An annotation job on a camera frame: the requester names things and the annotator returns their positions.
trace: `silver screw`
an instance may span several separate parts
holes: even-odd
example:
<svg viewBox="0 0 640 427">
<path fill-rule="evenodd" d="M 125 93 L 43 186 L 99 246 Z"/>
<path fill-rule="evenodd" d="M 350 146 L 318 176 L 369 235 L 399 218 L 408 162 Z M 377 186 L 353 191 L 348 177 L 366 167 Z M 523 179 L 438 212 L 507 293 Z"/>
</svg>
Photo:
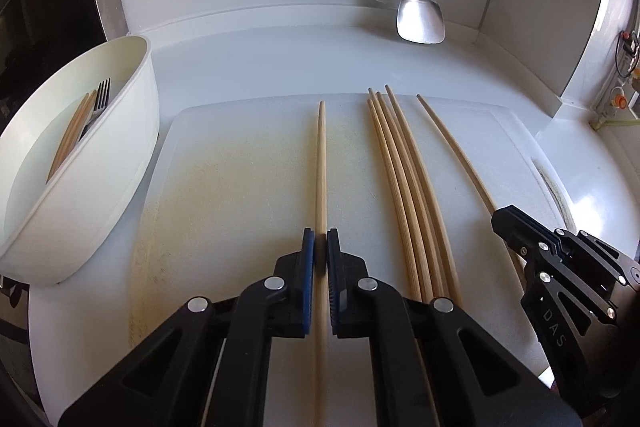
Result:
<svg viewBox="0 0 640 427">
<path fill-rule="evenodd" d="M 194 297 L 187 303 L 187 308 L 190 312 L 200 313 L 207 309 L 209 303 L 204 297 Z"/>
<path fill-rule="evenodd" d="M 440 313 L 449 313 L 453 311 L 453 302 L 444 297 L 440 297 L 439 299 L 435 299 L 433 301 L 433 307 L 436 308 Z"/>
<path fill-rule="evenodd" d="M 367 292 L 372 292 L 378 288 L 378 281 L 371 277 L 363 277 L 358 281 L 358 288 Z"/>
<path fill-rule="evenodd" d="M 269 277 L 264 280 L 264 287 L 268 290 L 282 290 L 284 288 L 284 279 L 282 277 Z"/>
</svg>

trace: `bundle of chopsticks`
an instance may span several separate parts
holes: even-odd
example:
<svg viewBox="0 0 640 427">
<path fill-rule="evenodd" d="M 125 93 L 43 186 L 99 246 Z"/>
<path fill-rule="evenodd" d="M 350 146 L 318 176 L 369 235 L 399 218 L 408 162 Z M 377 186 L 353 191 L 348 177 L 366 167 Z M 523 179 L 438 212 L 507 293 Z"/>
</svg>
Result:
<svg viewBox="0 0 640 427">
<path fill-rule="evenodd" d="M 380 93 L 367 101 L 398 216 L 410 297 L 425 303 L 447 297 L 462 306 L 460 282 L 433 184 L 414 135 L 389 86 L 393 112 Z"/>
<path fill-rule="evenodd" d="M 89 127 L 92 126 L 97 118 L 104 112 L 107 105 L 109 105 L 110 90 L 111 79 L 108 78 L 100 83 L 98 89 L 94 89 L 82 97 L 80 105 L 76 108 L 73 117 L 71 117 L 71 121 L 66 126 L 65 134 L 62 140 L 60 140 L 60 145 L 49 169 L 47 182 L 56 173 L 66 157 L 71 154 L 71 151 L 87 133 Z"/>
</svg>

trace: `black cable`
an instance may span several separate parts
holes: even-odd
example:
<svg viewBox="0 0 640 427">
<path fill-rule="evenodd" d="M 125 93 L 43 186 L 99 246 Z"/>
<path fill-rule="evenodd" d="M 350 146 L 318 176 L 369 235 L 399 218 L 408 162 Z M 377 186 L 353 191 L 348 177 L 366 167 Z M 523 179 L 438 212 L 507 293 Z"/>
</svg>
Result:
<svg viewBox="0 0 640 427">
<path fill-rule="evenodd" d="M 622 40 L 622 33 L 618 34 L 618 41 L 616 42 L 616 71 L 620 78 L 629 78 L 633 70 L 635 70 L 638 65 L 638 60 L 640 59 L 640 48 L 638 47 L 638 36 L 636 32 L 631 32 L 631 38 L 633 39 L 634 44 L 636 45 L 636 52 L 631 59 L 631 64 L 629 64 L 628 71 L 625 74 L 620 73 L 620 66 L 618 65 L 618 54 L 620 53 L 620 41 Z"/>
</svg>

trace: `cutting board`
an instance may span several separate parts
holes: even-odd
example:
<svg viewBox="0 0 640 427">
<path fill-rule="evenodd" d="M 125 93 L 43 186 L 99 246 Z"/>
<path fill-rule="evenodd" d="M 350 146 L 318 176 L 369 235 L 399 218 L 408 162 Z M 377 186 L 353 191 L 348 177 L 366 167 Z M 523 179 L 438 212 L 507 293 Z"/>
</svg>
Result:
<svg viewBox="0 0 640 427">
<path fill-rule="evenodd" d="M 300 249 L 314 225 L 316 126 L 326 100 L 328 224 L 343 251 L 407 295 L 394 207 L 362 94 L 226 102 L 182 111 L 172 123 L 146 197 L 131 268 L 130 343 L 192 296 L 238 295 Z M 413 97 L 400 103 L 446 222 L 465 310 L 533 372 L 546 368 L 520 307 L 522 290 L 504 244 L 462 166 Z M 532 160 L 546 161 L 505 108 L 430 99 L 499 206 L 516 204 L 549 228 L 563 227 Z M 312 403 L 309 339 L 274 339 L 264 424 L 305 426 Z M 328 423 L 375 425 L 365 339 L 328 350 Z"/>
</svg>

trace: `spatula head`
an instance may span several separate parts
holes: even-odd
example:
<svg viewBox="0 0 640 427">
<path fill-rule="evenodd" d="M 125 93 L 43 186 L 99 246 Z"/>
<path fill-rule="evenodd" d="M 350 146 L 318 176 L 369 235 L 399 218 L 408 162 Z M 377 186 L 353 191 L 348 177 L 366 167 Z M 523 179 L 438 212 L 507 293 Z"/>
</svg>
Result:
<svg viewBox="0 0 640 427">
<path fill-rule="evenodd" d="M 406 41 L 438 44 L 444 40 L 444 19 L 435 0 L 401 0 L 398 34 Z"/>
</svg>

